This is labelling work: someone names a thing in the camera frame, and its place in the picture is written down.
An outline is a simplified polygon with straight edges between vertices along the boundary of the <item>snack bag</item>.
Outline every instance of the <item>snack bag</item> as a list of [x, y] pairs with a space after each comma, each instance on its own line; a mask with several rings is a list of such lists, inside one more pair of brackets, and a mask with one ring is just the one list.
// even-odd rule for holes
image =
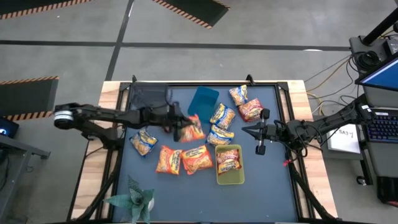
[[215, 125], [212, 125], [210, 133], [207, 136], [206, 142], [214, 146], [227, 145], [231, 143], [233, 138], [234, 138], [234, 133], [221, 129]]
[[204, 139], [205, 134], [201, 128], [200, 120], [198, 115], [189, 116], [189, 119], [193, 122], [193, 125], [189, 125], [181, 130], [181, 142], [190, 142], [198, 139]]
[[157, 163], [155, 172], [178, 175], [180, 173], [181, 152], [182, 150], [173, 150], [169, 149], [167, 146], [162, 146], [159, 154], [159, 162]]
[[195, 173], [197, 170], [213, 167], [210, 153], [205, 145], [182, 152], [181, 158], [188, 175]]
[[157, 139], [151, 136], [146, 129], [141, 129], [130, 138], [130, 142], [140, 155], [145, 156], [154, 148]]
[[226, 152], [218, 152], [217, 158], [217, 173], [218, 175], [224, 174], [230, 169], [240, 169], [242, 166], [239, 163], [238, 149], [228, 150]]
[[227, 130], [234, 118], [235, 112], [224, 104], [220, 103], [220, 105], [217, 106], [213, 116], [210, 118], [210, 123]]
[[232, 96], [236, 106], [241, 106], [248, 102], [248, 87], [246, 85], [230, 89], [229, 94]]
[[239, 114], [245, 122], [251, 122], [260, 118], [262, 109], [264, 108], [261, 106], [259, 99], [256, 98], [239, 106]]

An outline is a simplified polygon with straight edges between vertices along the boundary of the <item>yellow plastic bin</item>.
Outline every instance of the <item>yellow plastic bin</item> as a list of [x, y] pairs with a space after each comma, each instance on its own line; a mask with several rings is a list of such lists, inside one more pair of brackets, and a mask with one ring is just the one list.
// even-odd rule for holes
[[229, 184], [243, 184], [244, 183], [244, 171], [243, 171], [243, 157], [242, 157], [242, 147], [240, 145], [226, 145], [226, 146], [216, 146], [216, 155], [217, 152], [226, 152], [228, 150], [238, 149], [239, 151], [239, 163], [241, 164], [240, 169], [231, 169], [224, 174], [218, 175], [218, 164], [216, 162], [216, 176], [217, 183], [220, 185], [229, 185]]

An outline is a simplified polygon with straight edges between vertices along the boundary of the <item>green plant leaf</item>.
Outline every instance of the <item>green plant leaf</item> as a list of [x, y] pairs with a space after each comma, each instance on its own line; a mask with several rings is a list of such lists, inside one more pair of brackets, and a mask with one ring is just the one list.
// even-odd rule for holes
[[133, 205], [131, 208], [131, 223], [136, 223], [141, 216], [141, 211], [144, 208], [144, 204]]
[[127, 209], [131, 209], [133, 206], [130, 195], [115, 195], [113, 197], [105, 199], [104, 202], [108, 202], [116, 207]]
[[144, 190], [142, 192], [142, 198], [143, 198], [143, 203], [144, 205], [148, 205], [148, 203], [152, 200], [154, 197], [154, 191], [155, 189], [150, 189], [150, 190]]
[[142, 189], [139, 188], [139, 183], [137, 181], [135, 181], [133, 178], [131, 178], [130, 175], [128, 175], [128, 179], [129, 179], [129, 182], [128, 182], [129, 189], [133, 189], [136, 192], [141, 193]]
[[134, 189], [130, 189], [130, 194], [131, 201], [134, 205], [142, 204], [143, 198], [141, 193], [136, 192]]
[[141, 218], [142, 221], [146, 222], [147, 224], [150, 224], [148, 205], [145, 205], [144, 208], [141, 210]]

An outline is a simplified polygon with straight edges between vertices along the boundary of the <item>black rubber mat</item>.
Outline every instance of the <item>black rubber mat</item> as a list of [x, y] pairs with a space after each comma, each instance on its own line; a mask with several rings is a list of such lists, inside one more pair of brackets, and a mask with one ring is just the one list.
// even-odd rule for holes
[[52, 115], [59, 77], [0, 82], [0, 116], [18, 121]]
[[153, 1], [207, 29], [211, 29], [229, 10], [228, 6], [215, 0]]
[[58, 9], [91, 0], [0, 0], [0, 19]]

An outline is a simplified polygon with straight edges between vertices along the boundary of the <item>gray concrete floor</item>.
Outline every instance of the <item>gray concrete floor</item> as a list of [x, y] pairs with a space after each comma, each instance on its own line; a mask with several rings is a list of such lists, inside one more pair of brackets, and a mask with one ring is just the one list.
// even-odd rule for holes
[[[0, 21], [0, 40], [115, 42], [128, 0], [89, 3]], [[393, 0], [224, 0], [231, 6], [206, 30], [150, 0], [135, 0], [124, 42], [348, 46], [367, 34], [396, 7]], [[113, 47], [0, 45], [1, 80], [46, 75], [61, 77], [56, 104], [96, 103]], [[349, 52], [298, 50], [220, 50], [122, 48], [113, 80], [306, 80]], [[306, 83], [318, 85], [332, 70]], [[345, 68], [314, 94], [325, 95], [349, 83]], [[353, 85], [339, 94], [356, 95]], [[338, 100], [339, 95], [325, 99]], [[311, 100], [314, 110], [318, 105]], [[337, 105], [326, 106], [332, 114]], [[77, 131], [61, 131], [52, 118], [23, 121], [18, 139], [51, 151], [33, 159], [13, 213], [28, 223], [61, 222], [67, 217], [87, 142]], [[396, 223], [398, 209], [381, 204], [374, 187], [359, 186], [359, 163], [325, 159], [339, 216], [344, 220]]]

